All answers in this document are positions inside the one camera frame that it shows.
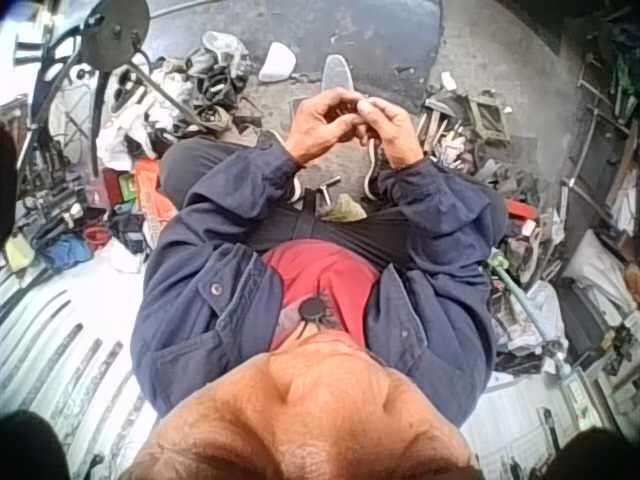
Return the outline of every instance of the man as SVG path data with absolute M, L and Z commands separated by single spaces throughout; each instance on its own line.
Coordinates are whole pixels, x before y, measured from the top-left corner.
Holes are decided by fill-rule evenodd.
M 334 225 L 314 194 L 287 205 L 298 170 L 372 136 L 366 190 L 389 208 Z M 131 353 L 165 418 L 127 475 L 475 476 L 455 427 L 493 365 L 481 266 L 503 203 L 423 158 L 409 114 L 379 98 L 325 92 L 284 144 L 269 138 L 192 139 L 163 159 L 181 211 L 149 261 Z

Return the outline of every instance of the man's hand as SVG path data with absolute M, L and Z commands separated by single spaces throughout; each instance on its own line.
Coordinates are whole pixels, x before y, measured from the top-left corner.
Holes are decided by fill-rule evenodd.
M 366 145 L 365 122 L 355 113 L 362 98 L 358 92 L 334 88 L 302 102 L 284 143 L 296 163 L 304 165 L 354 137 Z
M 378 133 L 393 168 L 404 168 L 424 158 L 409 113 L 381 98 L 358 102 L 358 113 Z

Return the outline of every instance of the black pants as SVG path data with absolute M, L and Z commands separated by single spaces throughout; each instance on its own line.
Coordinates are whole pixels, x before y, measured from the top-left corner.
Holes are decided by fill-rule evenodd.
M 162 157 L 160 191 L 179 209 L 193 185 L 241 145 L 194 137 L 172 146 Z M 243 243 L 259 254 L 290 240 L 314 238 L 333 242 L 359 254 L 379 271 L 390 263 L 400 269 L 409 264 L 406 238 L 409 223 L 398 207 L 388 208 L 364 220 L 323 222 L 315 217 L 316 194 L 305 192 L 302 211 L 277 202 L 267 218 L 248 232 Z

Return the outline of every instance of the navy blue jacket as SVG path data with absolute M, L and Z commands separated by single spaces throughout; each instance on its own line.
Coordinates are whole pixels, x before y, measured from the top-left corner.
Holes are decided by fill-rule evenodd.
M 192 188 L 163 230 L 131 340 L 134 373 L 160 415 L 269 350 L 282 280 L 239 240 L 297 170 L 280 145 L 240 151 Z M 481 187 L 428 160 L 395 175 L 392 195 L 411 222 L 407 249 L 415 268 L 383 271 L 365 314 L 367 347 L 461 425 L 493 366 L 481 266 L 504 218 Z

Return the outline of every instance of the red shirt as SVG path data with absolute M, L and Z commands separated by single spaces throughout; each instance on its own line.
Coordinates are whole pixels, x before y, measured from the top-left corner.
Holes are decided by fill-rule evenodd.
M 364 311 L 379 273 L 359 255 L 330 242 L 294 240 L 267 252 L 264 261 L 282 277 L 282 312 L 271 349 L 300 322 L 297 308 L 308 297 L 325 300 L 328 317 L 365 347 Z

